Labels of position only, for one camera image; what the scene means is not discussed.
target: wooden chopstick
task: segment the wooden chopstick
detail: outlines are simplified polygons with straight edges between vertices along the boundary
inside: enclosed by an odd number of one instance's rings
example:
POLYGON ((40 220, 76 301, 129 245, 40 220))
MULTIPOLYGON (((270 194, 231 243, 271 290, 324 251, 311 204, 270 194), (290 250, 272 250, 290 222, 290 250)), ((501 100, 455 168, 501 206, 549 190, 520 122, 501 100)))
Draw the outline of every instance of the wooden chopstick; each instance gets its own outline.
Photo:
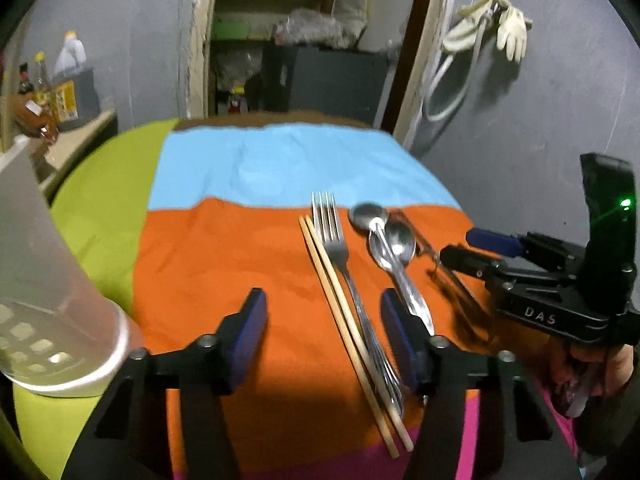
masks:
POLYGON ((309 229, 308 225, 305 223, 305 219, 302 218, 302 216, 298 218, 298 222, 300 223, 300 228, 302 229, 302 235, 305 237, 306 248, 309 250, 309 254, 311 254, 311 260, 313 261, 316 272, 318 273, 318 278, 320 278, 322 290, 324 290, 324 294, 327 298, 327 301, 329 302, 329 306, 331 307, 331 312, 334 315, 335 324, 337 325, 340 336, 342 337, 342 342, 347 349, 347 354, 349 354, 353 369, 355 370, 358 380, 360 381, 360 386, 362 386, 364 395, 365 397, 367 397, 367 401, 369 402, 369 406, 371 408, 371 411, 373 412, 373 416, 376 419, 376 424, 378 425, 378 430, 380 431, 382 440, 385 441, 386 448, 388 449, 391 458, 398 458, 400 454, 398 453, 396 443, 394 442, 388 425, 386 424, 385 415, 382 413, 382 410, 378 405, 378 400, 376 399, 376 394, 373 392, 373 389, 369 384, 367 374, 364 371, 358 352, 353 345, 353 341, 351 340, 351 335, 349 334, 347 325, 345 324, 344 319, 342 318, 342 314, 340 313, 338 300, 335 296, 329 278, 326 275, 325 268, 322 266, 321 257, 318 254, 317 246, 314 243, 313 234, 315 234, 316 231, 313 228, 309 229))
POLYGON ((369 352, 367 352, 367 348, 364 345, 362 336, 360 335, 360 330, 358 330, 358 326, 356 325, 356 322, 353 319, 353 314, 351 313, 351 309, 349 308, 349 303, 347 302, 347 298, 344 295, 344 291, 342 290, 342 286, 340 285, 338 276, 335 273, 334 266, 332 266, 331 261, 329 260, 329 256, 324 250, 324 247, 322 246, 322 242, 318 238, 318 234, 316 234, 316 229, 314 228, 311 222, 311 218, 309 218, 309 216, 306 216, 305 222, 309 230, 309 233, 311 234, 311 237, 314 241, 316 249, 318 250, 318 254, 322 260, 326 273, 328 274, 329 279, 331 280, 332 286, 334 288, 335 294, 338 299, 338 304, 340 305, 340 308, 342 310, 342 315, 344 316, 344 320, 347 323, 347 327, 351 334, 351 338, 353 339, 353 342, 356 345, 358 352, 360 353, 360 357, 364 362, 364 365, 366 366, 367 371, 369 372, 369 375, 371 376, 371 379, 373 380, 373 383, 375 384, 376 389, 378 390, 378 394, 382 398, 382 401, 386 407, 389 417, 391 418, 391 422, 396 427, 396 431, 398 432, 398 436, 400 437, 400 440, 402 440, 402 444, 404 445, 404 448, 407 451, 412 451, 414 450, 414 443, 411 440, 411 437, 409 436, 409 433, 407 432, 406 428, 404 427, 404 424, 402 423, 402 419, 400 418, 400 414, 398 413, 398 410, 396 409, 396 407, 393 405, 393 402, 391 401, 391 396, 389 396, 389 393, 386 390, 386 384, 382 380, 382 377, 380 377, 380 375, 378 374, 378 371, 376 370, 376 367, 373 364, 373 361, 371 360, 369 352))

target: screw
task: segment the screw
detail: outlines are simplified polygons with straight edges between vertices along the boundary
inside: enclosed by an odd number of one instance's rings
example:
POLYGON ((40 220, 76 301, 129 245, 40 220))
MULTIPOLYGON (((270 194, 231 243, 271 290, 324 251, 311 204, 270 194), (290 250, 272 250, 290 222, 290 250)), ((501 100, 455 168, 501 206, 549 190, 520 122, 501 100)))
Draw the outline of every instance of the screw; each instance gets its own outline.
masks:
POLYGON ((136 348, 135 350, 132 350, 131 353, 129 354, 129 359, 135 359, 136 361, 140 361, 140 359, 144 359, 148 355, 149 355, 149 352, 146 350, 146 348, 136 348))
POLYGON ((498 352, 498 359, 500 359, 500 361, 503 361, 505 363, 513 363, 516 360, 516 356, 513 355, 508 350, 500 350, 498 352))
POLYGON ((431 337, 431 339, 429 339, 429 343, 431 343, 436 348, 446 348, 451 344, 451 341, 449 341, 443 335, 435 335, 431 337))
POLYGON ((203 348, 211 348, 215 346, 218 342, 218 338, 213 334, 205 334, 198 339, 198 345, 203 348))

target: white glove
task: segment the white glove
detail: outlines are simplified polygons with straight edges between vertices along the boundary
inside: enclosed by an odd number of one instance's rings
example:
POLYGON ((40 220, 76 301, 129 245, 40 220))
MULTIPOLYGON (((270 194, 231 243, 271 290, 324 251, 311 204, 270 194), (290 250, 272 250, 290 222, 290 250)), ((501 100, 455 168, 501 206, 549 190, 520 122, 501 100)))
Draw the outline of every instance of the white glove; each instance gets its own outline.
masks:
POLYGON ((460 6, 458 15, 462 18, 442 40, 442 47, 448 54, 456 54, 473 48, 476 42, 480 18, 490 12, 497 2, 503 9, 511 6, 509 0, 478 0, 467 6, 460 6))
POLYGON ((509 7, 500 15, 498 27, 498 50, 507 47, 507 59, 519 63, 527 53, 527 25, 532 21, 524 17, 522 11, 516 7, 509 7))

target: fork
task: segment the fork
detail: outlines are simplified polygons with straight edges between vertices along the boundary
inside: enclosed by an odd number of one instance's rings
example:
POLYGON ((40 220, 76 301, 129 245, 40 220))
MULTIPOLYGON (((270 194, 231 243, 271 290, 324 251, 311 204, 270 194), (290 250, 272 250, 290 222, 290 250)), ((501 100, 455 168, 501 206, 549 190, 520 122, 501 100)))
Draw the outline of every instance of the fork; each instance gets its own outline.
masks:
POLYGON ((334 194, 331 193, 331 202, 329 202, 329 194, 324 193, 324 204, 322 203, 322 193, 318 193, 318 202, 316 203, 316 194, 311 195, 311 213, 314 221, 314 228, 316 233, 322 240, 324 250, 327 252, 329 259, 333 266, 344 277, 344 281, 347 282, 347 288, 351 294, 351 299, 356 307, 356 314, 358 315, 358 321, 360 322, 360 329, 362 332, 362 338, 367 351, 371 355, 371 360, 377 370, 377 372, 385 381, 386 389, 389 392, 389 396, 393 404, 398 409, 400 416, 404 412, 404 405, 402 402, 402 390, 400 388, 400 380, 394 370, 391 362, 389 362, 385 351, 380 345, 380 340, 376 335, 367 311, 362 303, 362 298, 358 293, 355 282, 351 277, 351 273, 347 268, 347 261, 349 259, 349 248, 344 240, 344 234, 342 232, 342 226, 340 224, 340 217, 335 207, 334 194))

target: light blue fabric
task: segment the light blue fabric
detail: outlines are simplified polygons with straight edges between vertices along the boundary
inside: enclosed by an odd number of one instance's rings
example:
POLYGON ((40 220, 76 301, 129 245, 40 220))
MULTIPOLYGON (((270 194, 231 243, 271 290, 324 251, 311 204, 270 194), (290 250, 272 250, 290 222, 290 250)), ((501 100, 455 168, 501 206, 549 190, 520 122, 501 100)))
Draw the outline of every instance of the light blue fabric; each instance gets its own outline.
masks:
POLYGON ((188 209, 208 197, 252 207, 308 206, 312 191, 341 206, 460 208, 440 181, 391 137, 329 124, 200 126, 169 134, 148 209, 188 209))

